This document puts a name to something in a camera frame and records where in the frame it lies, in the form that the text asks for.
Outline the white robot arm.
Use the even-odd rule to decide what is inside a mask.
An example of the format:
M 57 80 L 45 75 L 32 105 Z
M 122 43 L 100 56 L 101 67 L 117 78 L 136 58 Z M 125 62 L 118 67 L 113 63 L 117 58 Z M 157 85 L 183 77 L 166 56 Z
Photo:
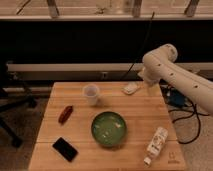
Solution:
M 165 80 L 213 116 L 213 82 L 177 66 L 177 56 L 172 44 L 147 52 L 142 57 L 143 67 L 138 76 L 149 86 Z

